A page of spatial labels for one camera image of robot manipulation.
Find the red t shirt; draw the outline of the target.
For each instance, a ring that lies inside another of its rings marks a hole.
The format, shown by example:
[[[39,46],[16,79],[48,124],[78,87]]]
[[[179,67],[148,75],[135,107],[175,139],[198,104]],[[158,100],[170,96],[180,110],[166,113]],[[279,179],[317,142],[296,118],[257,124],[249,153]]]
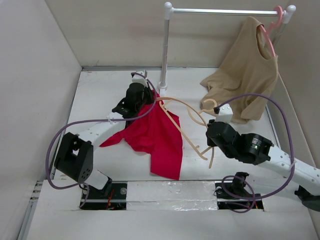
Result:
[[[179,180],[183,161],[183,138],[177,127],[180,119],[167,115],[157,101],[146,116],[117,132],[100,147],[116,145],[124,140],[135,152],[150,154],[150,172],[160,177]]]

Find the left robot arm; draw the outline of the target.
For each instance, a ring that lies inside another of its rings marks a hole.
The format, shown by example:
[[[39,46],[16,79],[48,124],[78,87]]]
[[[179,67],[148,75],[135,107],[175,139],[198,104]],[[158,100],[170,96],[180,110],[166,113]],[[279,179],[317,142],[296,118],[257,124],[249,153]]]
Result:
[[[80,185],[88,185],[100,198],[111,194],[112,179],[94,168],[94,152],[107,139],[125,130],[131,124],[149,114],[142,115],[145,105],[155,105],[155,93],[149,82],[133,82],[125,97],[103,120],[80,133],[67,132],[60,143],[54,167]]]

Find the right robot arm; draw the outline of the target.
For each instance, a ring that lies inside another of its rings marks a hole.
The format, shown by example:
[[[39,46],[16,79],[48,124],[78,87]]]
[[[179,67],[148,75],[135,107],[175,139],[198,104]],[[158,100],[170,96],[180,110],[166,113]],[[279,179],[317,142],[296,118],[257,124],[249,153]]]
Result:
[[[231,188],[224,188],[226,194],[235,199],[248,201],[262,200],[281,192],[290,182],[298,185],[293,194],[308,209],[320,210],[320,170],[294,158],[292,152],[286,153],[269,139],[256,134],[239,134],[230,124],[210,120],[205,133],[207,144],[218,147],[229,159],[271,170],[283,177],[286,182],[277,190],[257,196],[248,193],[249,184],[238,179]]]

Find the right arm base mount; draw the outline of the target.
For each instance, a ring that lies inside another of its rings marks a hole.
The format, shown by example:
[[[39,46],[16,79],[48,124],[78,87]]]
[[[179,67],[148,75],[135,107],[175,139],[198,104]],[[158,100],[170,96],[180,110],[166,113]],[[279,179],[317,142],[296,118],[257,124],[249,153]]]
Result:
[[[231,210],[238,213],[245,212],[249,208],[252,208],[252,210],[264,210],[261,199],[253,201],[242,198],[253,197],[253,192],[245,183],[248,176],[247,172],[237,172],[235,176],[226,178],[223,181],[224,188],[221,180],[214,183],[215,190],[213,195],[216,197],[218,210]]]

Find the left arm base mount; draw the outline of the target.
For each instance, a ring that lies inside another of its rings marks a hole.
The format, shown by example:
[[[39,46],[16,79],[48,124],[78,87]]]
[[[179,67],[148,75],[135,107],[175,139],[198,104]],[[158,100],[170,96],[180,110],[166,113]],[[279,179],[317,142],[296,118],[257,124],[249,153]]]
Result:
[[[81,210],[107,210],[122,211],[127,209],[127,188],[128,182],[115,181],[112,183],[109,193],[105,196],[99,190],[90,187],[87,199],[86,187],[81,187],[80,197]]]

